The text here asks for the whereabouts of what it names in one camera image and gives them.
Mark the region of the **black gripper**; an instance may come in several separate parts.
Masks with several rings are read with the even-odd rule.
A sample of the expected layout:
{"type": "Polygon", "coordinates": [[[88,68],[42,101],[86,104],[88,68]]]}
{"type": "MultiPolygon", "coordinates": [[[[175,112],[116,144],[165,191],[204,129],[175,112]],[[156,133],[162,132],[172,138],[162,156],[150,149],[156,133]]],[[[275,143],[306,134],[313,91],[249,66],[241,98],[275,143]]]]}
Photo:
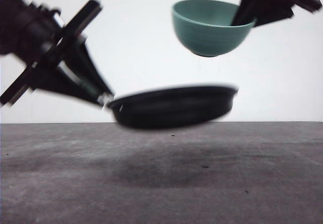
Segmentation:
{"type": "Polygon", "coordinates": [[[289,19],[294,13],[292,7],[297,5],[309,12],[322,8],[320,0],[241,0],[231,21],[231,26],[240,26],[255,21],[253,27],[289,19]]]}
{"type": "Polygon", "coordinates": [[[28,89],[42,89],[99,106],[114,95],[95,67],[82,31],[101,11],[89,0],[65,26],[60,11],[1,0],[1,54],[14,54],[25,70],[1,93],[1,105],[14,104],[28,89]]]}

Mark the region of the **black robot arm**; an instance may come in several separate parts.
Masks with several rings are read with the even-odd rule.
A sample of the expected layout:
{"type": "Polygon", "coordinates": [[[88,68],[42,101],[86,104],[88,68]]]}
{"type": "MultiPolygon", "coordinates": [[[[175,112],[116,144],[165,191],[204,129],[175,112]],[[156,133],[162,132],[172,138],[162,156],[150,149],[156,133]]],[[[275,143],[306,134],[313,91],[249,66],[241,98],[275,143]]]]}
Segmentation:
{"type": "Polygon", "coordinates": [[[89,0],[68,23],[61,10],[24,0],[1,0],[1,55],[13,54],[25,70],[1,94],[1,105],[14,104],[28,89],[76,97],[100,106],[113,98],[96,70],[83,30],[100,13],[89,0]]]}

